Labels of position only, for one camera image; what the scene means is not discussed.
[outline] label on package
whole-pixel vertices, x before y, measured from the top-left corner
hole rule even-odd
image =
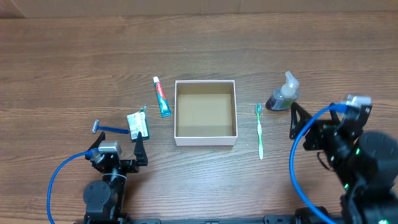
[[[143,138],[148,137],[148,129],[147,124],[145,123],[144,112],[127,115],[127,121],[130,127],[131,140],[137,139],[138,132],[141,132]]]

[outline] toothbrush head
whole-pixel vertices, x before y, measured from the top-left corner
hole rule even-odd
[[[256,104],[256,113],[257,114],[261,113],[261,110],[262,110],[262,104],[260,102],[260,103]]]

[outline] spray bottle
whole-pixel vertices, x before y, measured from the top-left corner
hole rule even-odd
[[[285,72],[285,76],[286,84],[282,88],[274,90],[266,103],[266,108],[271,111],[288,110],[292,103],[300,96],[300,93],[297,91],[300,85],[299,81],[294,78],[290,71]]]

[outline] green toothbrush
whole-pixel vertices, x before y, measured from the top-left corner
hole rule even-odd
[[[260,159],[264,157],[264,150],[262,148],[262,140],[261,140],[261,135],[262,135],[262,128],[261,128],[261,123],[260,123],[260,113],[262,110],[262,105],[261,103],[258,103],[256,105],[256,114],[257,114],[257,133],[259,134],[259,156]]]

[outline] razor blade head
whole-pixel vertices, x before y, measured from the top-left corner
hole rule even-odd
[[[94,126],[93,126],[93,130],[91,131],[93,134],[95,134],[95,132],[97,132],[97,127],[98,127],[98,123],[99,123],[100,121],[98,121],[98,120],[95,120],[94,121]]]

